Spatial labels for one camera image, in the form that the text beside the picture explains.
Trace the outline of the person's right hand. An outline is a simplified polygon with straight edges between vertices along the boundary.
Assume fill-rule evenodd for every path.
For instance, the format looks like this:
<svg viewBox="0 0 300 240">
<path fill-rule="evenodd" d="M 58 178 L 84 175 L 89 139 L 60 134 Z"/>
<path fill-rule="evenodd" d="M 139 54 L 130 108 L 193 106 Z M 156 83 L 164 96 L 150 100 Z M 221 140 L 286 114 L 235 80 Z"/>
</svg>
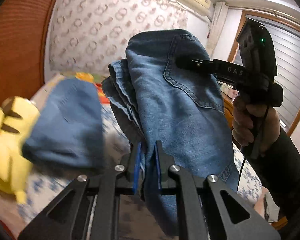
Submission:
<svg viewBox="0 0 300 240">
<path fill-rule="evenodd" d="M 253 118 L 263 118 L 267 106 L 266 105 L 247 105 L 244 100 L 237 96 L 233 101 L 232 135 L 241 146 L 248 146 L 254 142 L 253 135 Z M 265 152 L 270 146 L 277 141 L 281 131 L 280 119 L 277 111 L 273 107 L 269 107 L 265 119 L 263 137 L 260 144 L 260 152 Z"/>
</svg>

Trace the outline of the dark sleeved right forearm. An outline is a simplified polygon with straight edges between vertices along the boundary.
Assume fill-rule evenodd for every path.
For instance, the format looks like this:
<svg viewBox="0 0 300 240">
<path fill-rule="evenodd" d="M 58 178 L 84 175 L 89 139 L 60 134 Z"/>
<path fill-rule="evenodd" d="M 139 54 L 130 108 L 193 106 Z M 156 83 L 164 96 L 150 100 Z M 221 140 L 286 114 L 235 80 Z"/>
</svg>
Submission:
<svg viewBox="0 0 300 240">
<path fill-rule="evenodd" d="M 300 154 L 290 137 L 282 129 L 270 148 L 248 162 L 287 219 L 281 238 L 300 239 Z"/>
</svg>

